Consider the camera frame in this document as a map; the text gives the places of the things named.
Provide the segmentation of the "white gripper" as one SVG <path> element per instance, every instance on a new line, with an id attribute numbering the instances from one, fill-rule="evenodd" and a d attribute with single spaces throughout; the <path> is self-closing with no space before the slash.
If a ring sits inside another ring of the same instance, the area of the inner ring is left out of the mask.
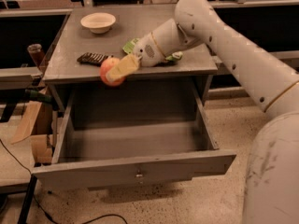
<path id="1" fill-rule="evenodd" d="M 137 71 L 140 63 L 143 67 L 152 67 L 163 60 L 164 56 L 155 44 L 152 34 L 148 34 L 136 42 L 133 54 L 112 63 L 112 67 L 106 73 L 106 79 L 108 82 L 115 82 Z"/>

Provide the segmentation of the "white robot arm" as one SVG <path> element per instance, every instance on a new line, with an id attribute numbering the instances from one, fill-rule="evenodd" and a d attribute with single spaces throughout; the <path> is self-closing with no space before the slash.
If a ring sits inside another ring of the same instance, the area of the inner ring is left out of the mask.
<path id="1" fill-rule="evenodd" d="M 174 17 L 139 39 L 105 78 L 113 83 L 202 43 L 270 118 L 249 154 L 242 224 L 299 224 L 299 74 L 225 24 L 207 0 L 179 0 Z"/>

